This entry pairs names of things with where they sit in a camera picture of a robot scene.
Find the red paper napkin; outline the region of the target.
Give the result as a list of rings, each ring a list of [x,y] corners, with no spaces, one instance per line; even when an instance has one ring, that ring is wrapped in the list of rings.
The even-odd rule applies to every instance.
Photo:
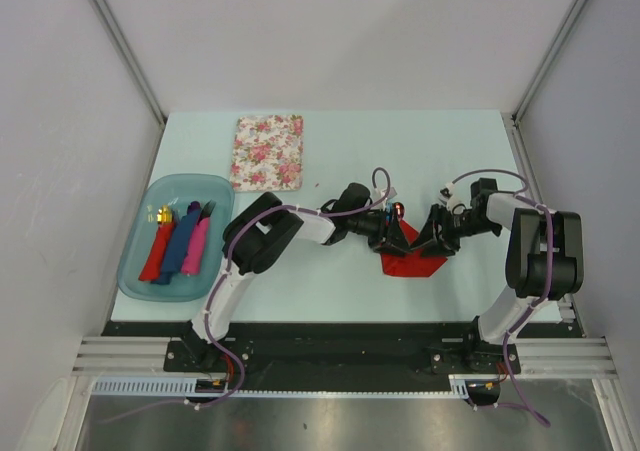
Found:
[[[385,275],[402,278],[428,278],[447,262],[446,257],[422,257],[420,250],[405,256],[383,252],[380,259]]]

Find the blue handled spoon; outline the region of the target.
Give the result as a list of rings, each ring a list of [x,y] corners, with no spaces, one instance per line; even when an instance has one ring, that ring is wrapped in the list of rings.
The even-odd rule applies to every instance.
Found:
[[[404,219],[405,207],[401,202],[394,202],[391,210],[397,220],[402,221]]]

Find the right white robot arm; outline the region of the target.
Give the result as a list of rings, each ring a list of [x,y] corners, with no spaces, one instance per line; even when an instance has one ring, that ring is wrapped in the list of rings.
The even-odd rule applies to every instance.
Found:
[[[533,319],[576,294],[584,281],[580,215],[502,190],[492,178],[471,184],[468,204],[457,201],[454,186],[446,185],[411,247],[423,257],[451,258],[466,238],[502,233],[508,235],[504,290],[460,336],[432,353],[454,354],[473,372],[486,371],[519,338],[563,336],[559,325]]]

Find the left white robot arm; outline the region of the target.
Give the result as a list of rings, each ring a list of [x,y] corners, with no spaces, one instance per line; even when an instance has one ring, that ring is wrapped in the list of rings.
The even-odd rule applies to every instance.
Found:
[[[410,253],[402,228],[402,207],[389,202],[389,188],[377,198],[364,185],[351,183],[339,198],[318,209],[285,205],[266,192],[237,216],[223,233],[223,263],[206,301],[191,320],[196,338],[186,358],[197,369],[214,368],[221,358],[217,343],[228,332],[231,317],[254,278],[266,272],[295,239],[333,245],[353,233],[367,238],[378,254]]]

